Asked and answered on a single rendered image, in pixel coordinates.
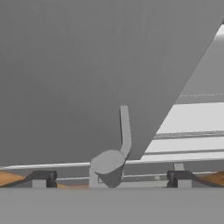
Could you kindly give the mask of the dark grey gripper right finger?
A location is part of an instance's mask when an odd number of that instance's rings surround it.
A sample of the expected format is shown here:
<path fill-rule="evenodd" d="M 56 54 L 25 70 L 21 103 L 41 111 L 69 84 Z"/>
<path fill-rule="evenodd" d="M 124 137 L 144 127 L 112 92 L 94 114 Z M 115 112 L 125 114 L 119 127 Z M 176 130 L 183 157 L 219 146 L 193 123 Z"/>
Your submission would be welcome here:
<path fill-rule="evenodd" d="M 190 188 L 196 188 L 196 187 L 223 188 L 223 185 L 215 184 L 213 182 L 200 179 L 190 171 L 168 171 L 167 179 L 168 179 L 167 186 L 171 188 L 180 188 L 182 182 L 185 182 L 185 186 L 189 186 Z"/>

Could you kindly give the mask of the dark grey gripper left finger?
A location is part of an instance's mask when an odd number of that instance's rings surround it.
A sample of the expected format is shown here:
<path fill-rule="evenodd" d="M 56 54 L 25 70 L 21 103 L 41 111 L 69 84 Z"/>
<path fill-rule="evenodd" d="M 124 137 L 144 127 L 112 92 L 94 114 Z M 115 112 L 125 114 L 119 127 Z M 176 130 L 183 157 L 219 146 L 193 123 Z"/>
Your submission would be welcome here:
<path fill-rule="evenodd" d="M 33 187 L 35 181 L 43 181 L 43 187 L 56 188 L 56 178 L 56 171 L 33 171 L 25 178 L 2 185 L 2 187 Z"/>

